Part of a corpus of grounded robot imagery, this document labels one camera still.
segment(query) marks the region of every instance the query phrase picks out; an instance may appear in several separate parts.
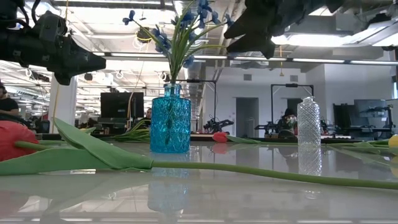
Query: ceiling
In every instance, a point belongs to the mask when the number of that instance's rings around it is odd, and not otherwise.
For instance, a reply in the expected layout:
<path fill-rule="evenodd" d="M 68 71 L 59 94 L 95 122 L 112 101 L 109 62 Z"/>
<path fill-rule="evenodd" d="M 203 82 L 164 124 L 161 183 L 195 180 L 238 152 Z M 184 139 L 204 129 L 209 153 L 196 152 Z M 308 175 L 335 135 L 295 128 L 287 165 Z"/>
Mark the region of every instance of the ceiling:
<path fill-rule="evenodd" d="M 33 4 L 33 0 L 27 0 L 26 8 L 28 14 Z M 174 18 L 176 12 L 182 11 L 189 1 L 165 1 L 164 9 L 159 9 L 159 0 L 151 1 L 131 1 L 131 0 L 42 0 L 37 8 L 37 15 L 43 14 L 46 10 L 67 17 L 68 28 L 73 33 L 73 38 L 83 48 L 93 52 L 155 52 L 153 43 L 142 44 L 136 37 L 138 26 L 130 23 L 125 26 L 122 22 L 123 17 L 127 17 L 129 11 L 134 9 L 136 18 L 140 18 L 140 23 L 144 27 L 154 27 L 158 25 L 167 35 L 171 36 L 174 27 L 170 20 Z M 312 30 L 315 33 L 327 34 L 328 32 L 347 31 L 357 32 L 363 26 L 362 14 L 359 12 L 376 11 L 392 4 L 392 1 L 347 1 L 336 15 L 324 14 L 325 10 L 314 12 L 314 16 L 308 17 L 299 26 L 292 25 L 287 30 L 287 34 L 298 32 L 298 30 Z M 211 2 L 211 7 L 220 14 L 228 12 L 233 19 L 239 17 L 244 10 L 244 0 L 217 0 Z M 224 40 L 222 33 L 226 27 L 217 28 L 201 39 L 197 44 L 223 44 L 228 45 L 231 41 Z M 199 54 L 226 54 L 218 49 L 210 49 L 199 52 Z M 245 55 L 260 56 L 257 52 L 249 52 Z M 276 57 L 303 57 L 303 58 L 358 58 L 376 59 L 382 56 L 379 47 L 355 47 L 336 49 L 331 47 L 297 47 L 293 45 L 281 45 L 275 51 Z M 196 62 L 189 70 L 182 70 L 179 79 L 186 78 L 206 78 L 205 67 L 221 65 L 229 67 L 229 63 L 215 61 Z M 305 72 L 314 64 L 307 63 L 284 63 L 284 68 L 299 68 Z M 270 70 L 279 68 L 280 62 L 269 62 L 267 65 L 260 65 L 260 68 Z M 31 67 L 31 71 L 37 72 L 48 77 L 52 74 L 41 67 Z M 109 91 L 107 85 L 120 86 L 119 91 L 143 91 L 145 92 L 145 107 L 150 108 L 150 101 L 155 96 L 162 96 L 162 86 L 164 84 L 163 74 L 169 72 L 167 62 L 149 62 L 142 60 L 108 60 L 106 69 L 93 73 L 93 80 L 87 81 L 84 75 L 78 77 L 78 102 L 77 111 L 90 111 L 98 114 L 100 111 L 100 93 Z M 41 84 L 37 86 L 12 86 L 8 87 L 14 93 L 14 98 L 20 98 L 20 103 L 31 106 L 30 112 L 46 111 L 49 103 L 50 87 L 48 82 L 34 80 L 31 72 L 21 68 L 16 63 L 0 61 L 0 79 L 5 84 Z M 192 118 L 199 117 L 199 105 L 201 101 L 201 91 L 203 84 L 189 84 L 181 82 L 183 85 L 184 97 L 192 101 Z"/>

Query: monitor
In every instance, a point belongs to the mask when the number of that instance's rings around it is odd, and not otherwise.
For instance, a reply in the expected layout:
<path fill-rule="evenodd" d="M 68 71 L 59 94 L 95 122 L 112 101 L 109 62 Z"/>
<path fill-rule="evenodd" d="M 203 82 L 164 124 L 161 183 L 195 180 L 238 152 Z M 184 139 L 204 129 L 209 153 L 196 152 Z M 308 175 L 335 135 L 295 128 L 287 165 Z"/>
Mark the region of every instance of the monitor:
<path fill-rule="evenodd" d="M 101 93 L 102 118 L 127 118 L 131 93 Z M 131 117 L 144 117 L 144 93 L 133 93 L 130 105 Z"/>
<path fill-rule="evenodd" d="M 354 105 L 360 118 L 386 118 L 385 100 L 354 100 Z"/>

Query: person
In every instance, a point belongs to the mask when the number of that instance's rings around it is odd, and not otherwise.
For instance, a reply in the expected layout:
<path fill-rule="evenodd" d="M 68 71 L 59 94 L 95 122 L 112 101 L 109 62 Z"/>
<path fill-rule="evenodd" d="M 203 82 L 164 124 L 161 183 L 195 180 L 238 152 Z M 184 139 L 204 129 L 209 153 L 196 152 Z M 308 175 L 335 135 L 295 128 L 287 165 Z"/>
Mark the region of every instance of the person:
<path fill-rule="evenodd" d="M 296 132 L 297 117 L 294 110 L 287 108 L 285 110 L 285 115 L 283 115 L 278 122 L 278 130 L 291 130 Z"/>
<path fill-rule="evenodd" d="M 145 120 L 145 126 L 149 127 L 151 124 L 150 119 L 152 118 L 152 108 L 149 108 L 147 110 L 147 114 L 145 115 L 145 118 L 143 118 L 143 120 Z"/>
<path fill-rule="evenodd" d="M 0 83 L 0 115 L 1 114 L 19 116 L 17 102 L 7 97 L 6 87 L 2 83 Z"/>

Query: table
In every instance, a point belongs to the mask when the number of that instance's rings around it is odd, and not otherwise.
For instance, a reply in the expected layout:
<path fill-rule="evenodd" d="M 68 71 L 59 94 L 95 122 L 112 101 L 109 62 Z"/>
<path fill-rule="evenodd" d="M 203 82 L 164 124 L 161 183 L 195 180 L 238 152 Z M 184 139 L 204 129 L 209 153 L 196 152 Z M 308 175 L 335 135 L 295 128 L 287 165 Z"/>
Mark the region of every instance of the table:
<path fill-rule="evenodd" d="M 113 143 L 164 161 L 302 172 L 297 147 L 192 142 L 187 154 Z M 398 181 L 387 167 L 322 151 L 321 175 Z M 71 170 L 0 177 L 1 223 L 398 223 L 398 191 L 305 184 L 213 170 Z"/>

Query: vase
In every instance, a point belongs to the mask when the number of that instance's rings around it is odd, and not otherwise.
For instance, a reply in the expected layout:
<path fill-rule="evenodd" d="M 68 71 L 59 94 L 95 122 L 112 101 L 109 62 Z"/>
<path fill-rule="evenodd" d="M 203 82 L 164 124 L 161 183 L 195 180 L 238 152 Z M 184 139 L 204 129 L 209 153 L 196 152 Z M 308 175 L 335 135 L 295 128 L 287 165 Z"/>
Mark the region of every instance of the vase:
<path fill-rule="evenodd" d="M 189 150 L 191 101 L 180 98 L 181 85 L 165 84 L 164 97 L 152 100 L 150 149 L 159 153 Z"/>

